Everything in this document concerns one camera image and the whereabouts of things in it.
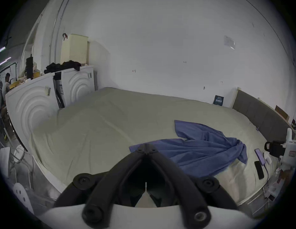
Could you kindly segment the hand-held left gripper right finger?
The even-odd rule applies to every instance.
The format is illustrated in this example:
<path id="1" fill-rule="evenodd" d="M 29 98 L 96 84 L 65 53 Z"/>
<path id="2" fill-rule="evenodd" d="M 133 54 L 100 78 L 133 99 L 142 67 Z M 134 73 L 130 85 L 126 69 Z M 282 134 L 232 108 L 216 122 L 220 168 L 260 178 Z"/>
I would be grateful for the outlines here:
<path id="1" fill-rule="evenodd" d="M 207 226 L 212 219 L 208 206 L 238 210 L 237 204 L 215 177 L 188 176 L 172 160 L 148 143 L 146 157 L 172 184 L 182 207 L 186 226 Z"/>

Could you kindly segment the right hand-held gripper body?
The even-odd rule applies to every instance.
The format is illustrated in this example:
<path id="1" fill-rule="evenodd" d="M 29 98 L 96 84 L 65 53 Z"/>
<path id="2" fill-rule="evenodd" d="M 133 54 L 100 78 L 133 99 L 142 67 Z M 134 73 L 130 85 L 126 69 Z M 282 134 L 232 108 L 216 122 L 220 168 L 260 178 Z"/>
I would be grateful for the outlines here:
<path id="1" fill-rule="evenodd" d="M 264 159 L 270 165 L 271 157 L 279 159 L 282 171 L 294 170 L 296 168 L 296 140 L 292 139 L 292 129 L 287 129 L 285 141 L 273 140 L 266 142 L 264 146 Z"/>

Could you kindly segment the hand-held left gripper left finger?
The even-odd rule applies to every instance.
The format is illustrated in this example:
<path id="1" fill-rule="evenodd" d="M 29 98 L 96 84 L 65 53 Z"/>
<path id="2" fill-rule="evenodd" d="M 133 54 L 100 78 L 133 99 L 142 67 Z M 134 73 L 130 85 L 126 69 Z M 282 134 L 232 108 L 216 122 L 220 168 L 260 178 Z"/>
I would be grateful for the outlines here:
<path id="1" fill-rule="evenodd" d="M 108 172 L 78 174 L 58 197 L 54 208 L 85 204 L 82 211 L 85 223 L 109 223 L 112 204 L 134 207 L 142 197 L 148 184 L 147 162 L 145 143 Z"/>

